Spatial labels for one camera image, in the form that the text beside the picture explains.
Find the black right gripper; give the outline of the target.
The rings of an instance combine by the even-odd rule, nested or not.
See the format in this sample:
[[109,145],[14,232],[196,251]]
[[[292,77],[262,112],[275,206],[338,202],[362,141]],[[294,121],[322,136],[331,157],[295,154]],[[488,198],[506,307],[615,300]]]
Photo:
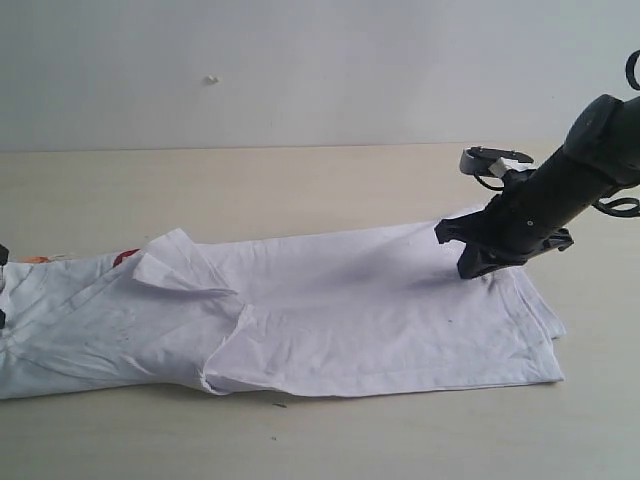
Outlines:
[[501,193],[481,212],[438,222],[440,244],[467,244],[458,259],[461,279],[521,266],[530,259],[573,245],[573,188],[546,174],[506,174]]

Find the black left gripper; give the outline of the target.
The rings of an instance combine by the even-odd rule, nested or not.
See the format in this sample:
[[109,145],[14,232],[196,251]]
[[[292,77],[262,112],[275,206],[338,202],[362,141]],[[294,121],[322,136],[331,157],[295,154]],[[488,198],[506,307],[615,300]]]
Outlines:
[[[5,286],[5,277],[4,277],[4,268],[6,267],[9,260],[9,250],[4,246],[0,245],[0,293],[3,292]],[[6,313],[3,309],[0,309],[0,329],[3,330],[6,324]]]

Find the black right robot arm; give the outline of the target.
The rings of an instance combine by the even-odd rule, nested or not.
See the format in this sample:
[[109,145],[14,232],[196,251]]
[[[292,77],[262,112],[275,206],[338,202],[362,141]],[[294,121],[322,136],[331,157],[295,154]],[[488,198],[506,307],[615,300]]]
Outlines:
[[464,243],[461,278],[564,251],[573,243],[567,224],[589,207],[618,218],[638,216],[638,200],[613,196],[639,184],[639,101],[596,98],[540,166],[522,152],[476,146],[463,151],[459,169],[479,183],[488,177],[502,183],[482,210],[435,228],[439,243]]

